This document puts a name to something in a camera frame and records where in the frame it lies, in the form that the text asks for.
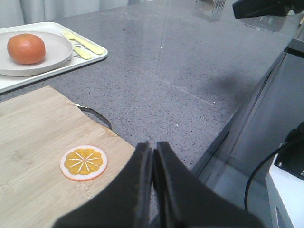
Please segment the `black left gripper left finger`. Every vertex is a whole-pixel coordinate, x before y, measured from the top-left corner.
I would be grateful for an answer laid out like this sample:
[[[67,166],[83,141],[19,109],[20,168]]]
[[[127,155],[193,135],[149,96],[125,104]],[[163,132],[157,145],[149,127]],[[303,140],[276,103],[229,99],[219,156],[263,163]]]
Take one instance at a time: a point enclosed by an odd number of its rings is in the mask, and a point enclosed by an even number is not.
[[[117,177],[84,205],[60,217],[55,228],[146,228],[152,185],[152,149],[137,144]]]

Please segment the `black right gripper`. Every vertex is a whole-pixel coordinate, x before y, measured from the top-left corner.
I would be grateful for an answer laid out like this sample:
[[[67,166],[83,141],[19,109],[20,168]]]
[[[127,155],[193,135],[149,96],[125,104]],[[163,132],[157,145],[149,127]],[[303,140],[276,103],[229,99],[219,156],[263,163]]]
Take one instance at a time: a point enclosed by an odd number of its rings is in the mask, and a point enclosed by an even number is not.
[[[238,0],[232,4],[236,19],[260,16],[286,16],[289,11],[295,14],[304,10],[303,0]]]

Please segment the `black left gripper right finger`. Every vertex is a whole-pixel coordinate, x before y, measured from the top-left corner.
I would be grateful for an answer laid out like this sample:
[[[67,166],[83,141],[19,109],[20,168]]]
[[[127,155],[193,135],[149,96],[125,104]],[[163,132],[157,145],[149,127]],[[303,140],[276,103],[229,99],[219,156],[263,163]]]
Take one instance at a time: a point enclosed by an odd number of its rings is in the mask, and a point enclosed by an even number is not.
[[[201,183],[167,142],[154,152],[153,183],[161,228],[261,228],[254,215],[238,208]]]

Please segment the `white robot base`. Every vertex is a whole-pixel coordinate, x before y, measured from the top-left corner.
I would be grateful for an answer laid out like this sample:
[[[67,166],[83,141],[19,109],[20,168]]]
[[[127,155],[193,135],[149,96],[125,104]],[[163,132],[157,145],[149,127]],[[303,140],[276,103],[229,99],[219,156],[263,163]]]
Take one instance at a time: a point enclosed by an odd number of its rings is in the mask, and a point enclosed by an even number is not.
[[[274,228],[304,226],[304,124],[292,129],[271,155],[266,175],[271,223]]]

